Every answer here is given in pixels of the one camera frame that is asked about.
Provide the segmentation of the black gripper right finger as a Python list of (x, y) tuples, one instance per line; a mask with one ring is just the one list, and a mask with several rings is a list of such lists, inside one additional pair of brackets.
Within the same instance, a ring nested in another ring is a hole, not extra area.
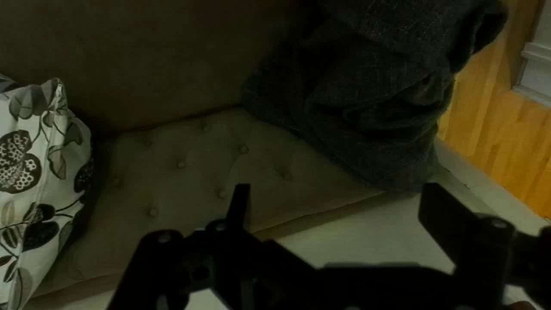
[(459, 306), (502, 310), (517, 285), (545, 310), (551, 308), (551, 227), (536, 234), (498, 215), (478, 213), (438, 182), (423, 187), (419, 220), (455, 263)]

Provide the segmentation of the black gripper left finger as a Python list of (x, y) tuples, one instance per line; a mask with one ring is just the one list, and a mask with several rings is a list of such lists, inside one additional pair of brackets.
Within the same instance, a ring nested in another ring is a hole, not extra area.
[(228, 215), (183, 235), (149, 232), (108, 310), (188, 310), (213, 291), (228, 310), (316, 310), (316, 270), (276, 241), (247, 229), (250, 185), (235, 187)]

